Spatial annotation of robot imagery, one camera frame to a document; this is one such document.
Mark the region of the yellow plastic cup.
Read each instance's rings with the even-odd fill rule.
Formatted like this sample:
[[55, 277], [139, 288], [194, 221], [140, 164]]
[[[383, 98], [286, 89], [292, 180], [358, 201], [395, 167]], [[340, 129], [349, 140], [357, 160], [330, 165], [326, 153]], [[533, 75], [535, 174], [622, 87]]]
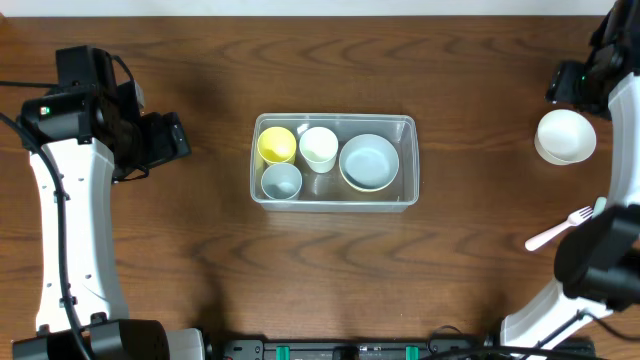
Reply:
[[268, 164], [295, 163], [297, 140], [294, 134], [284, 127], [270, 127], [258, 137], [258, 153]]

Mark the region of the light green plastic utensil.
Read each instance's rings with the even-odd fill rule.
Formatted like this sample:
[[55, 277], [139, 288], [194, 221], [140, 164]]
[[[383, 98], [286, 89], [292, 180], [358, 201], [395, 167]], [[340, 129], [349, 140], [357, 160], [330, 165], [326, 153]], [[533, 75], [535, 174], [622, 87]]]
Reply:
[[598, 197], [593, 205], [593, 213], [592, 216], [596, 217], [598, 215], [600, 215], [607, 204], [607, 198], [606, 197]]

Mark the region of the grey plastic cup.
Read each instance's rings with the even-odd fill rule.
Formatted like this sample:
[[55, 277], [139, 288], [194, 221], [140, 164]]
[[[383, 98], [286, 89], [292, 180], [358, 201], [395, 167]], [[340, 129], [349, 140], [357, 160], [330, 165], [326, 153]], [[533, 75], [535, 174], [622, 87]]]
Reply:
[[289, 163], [277, 163], [268, 167], [261, 178], [263, 193], [272, 200], [296, 200], [303, 185], [300, 170]]

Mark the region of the white plastic cup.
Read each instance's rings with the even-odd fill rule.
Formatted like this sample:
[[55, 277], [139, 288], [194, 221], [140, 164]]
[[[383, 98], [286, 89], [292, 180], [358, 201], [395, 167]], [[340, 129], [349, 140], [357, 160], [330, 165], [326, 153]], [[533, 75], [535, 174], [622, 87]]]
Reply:
[[309, 167], [316, 173], [324, 174], [335, 165], [339, 142], [330, 129], [314, 127], [302, 134], [299, 149]]

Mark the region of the grey plastic bowl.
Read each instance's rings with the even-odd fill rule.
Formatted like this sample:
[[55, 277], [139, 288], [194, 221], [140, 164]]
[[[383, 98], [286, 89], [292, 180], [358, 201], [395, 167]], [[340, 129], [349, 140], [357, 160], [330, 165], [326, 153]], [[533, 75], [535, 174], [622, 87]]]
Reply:
[[367, 172], [398, 174], [400, 158], [395, 147], [375, 134], [362, 134], [350, 139], [339, 156], [339, 170], [354, 176]]

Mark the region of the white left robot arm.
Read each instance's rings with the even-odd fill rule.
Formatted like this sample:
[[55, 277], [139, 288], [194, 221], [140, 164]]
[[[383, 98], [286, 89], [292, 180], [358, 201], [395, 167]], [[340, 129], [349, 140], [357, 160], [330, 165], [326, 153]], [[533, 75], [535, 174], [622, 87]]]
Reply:
[[174, 113], [142, 114], [134, 80], [62, 83], [24, 103], [10, 127], [39, 191], [43, 288], [35, 337], [16, 359], [208, 359], [202, 331], [130, 317], [117, 274], [111, 187], [191, 151]]

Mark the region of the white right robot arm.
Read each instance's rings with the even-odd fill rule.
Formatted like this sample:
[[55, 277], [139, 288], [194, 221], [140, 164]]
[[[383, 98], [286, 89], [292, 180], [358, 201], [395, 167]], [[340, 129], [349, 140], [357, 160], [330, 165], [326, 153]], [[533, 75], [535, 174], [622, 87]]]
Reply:
[[585, 62], [563, 61], [549, 102], [605, 118], [613, 127], [612, 171], [603, 211], [559, 244], [554, 277], [491, 343], [441, 351], [438, 359], [582, 359], [567, 344], [581, 327], [639, 302], [639, 4], [619, 0], [590, 39]]

